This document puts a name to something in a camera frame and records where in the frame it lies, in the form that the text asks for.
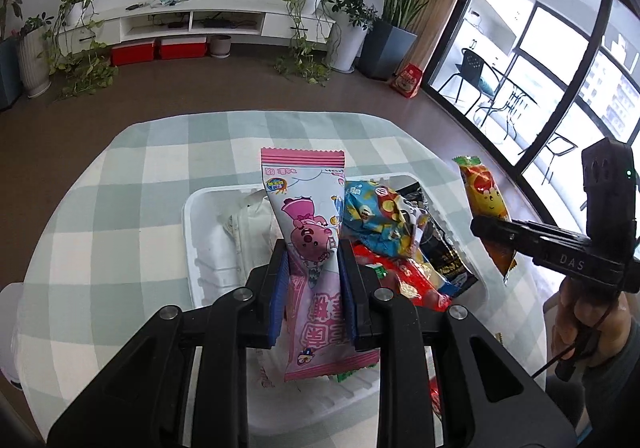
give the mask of red box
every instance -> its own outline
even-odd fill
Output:
[[[111,64],[127,65],[130,63],[151,62],[154,59],[155,49],[155,38],[114,45],[111,48]]]
[[[202,58],[207,53],[206,36],[162,38],[160,57],[162,60],[174,58]]]

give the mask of brown floor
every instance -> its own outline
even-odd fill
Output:
[[[373,114],[393,121],[452,170],[457,169],[452,157],[481,155],[511,216],[538,220],[487,152],[425,94],[406,100],[385,83],[357,72],[334,73],[325,88],[283,78],[272,67],[281,51],[236,44],[227,60],[124,66],[114,85],[94,96],[55,101],[54,85],[43,96],[23,97],[0,113],[0,288],[23,281],[31,253],[60,199],[119,132],[133,123],[178,114],[251,109]],[[24,396],[2,377],[0,392],[34,428]]]

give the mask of dark gray planter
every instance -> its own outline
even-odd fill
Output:
[[[413,33],[376,20],[364,39],[357,69],[375,80],[388,80],[417,36]]]
[[[15,38],[0,42],[0,110],[11,107],[22,94]]]

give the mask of checkered tablecloth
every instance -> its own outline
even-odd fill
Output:
[[[526,272],[505,287],[471,219],[460,177],[373,116],[218,112],[130,126],[76,181],[51,217],[25,278],[16,362],[46,437],[65,407],[159,308],[192,308],[182,206],[203,187],[261,183],[262,147],[344,150],[347,176],[410,173],[425,186],[488,288],[478,312],[532,373],[546,353],[542,304]],[[375,446],[378,396],[255,446]]]

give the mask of white tv stand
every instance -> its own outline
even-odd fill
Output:
[[[225,18],[236,27],[204,27],[204,20]],[[115,8],[96,12],[93,20],[103,20],[102,27],[94,28],[96,40],[107,45],[143,38],[184,35],[250,35],[290,39],[293,23],[284,2],[269,4],[244,0],[188,0],[175,6],[146,6],[127,11]],[[319,10],[315,15],[302,18],[306,38],[324,43],[334,21]],[[181,27],[169,28],[170,22],[183,22]],[[79,26],[68,28],[58,37],[63,54],[88,49],[91,32]]]

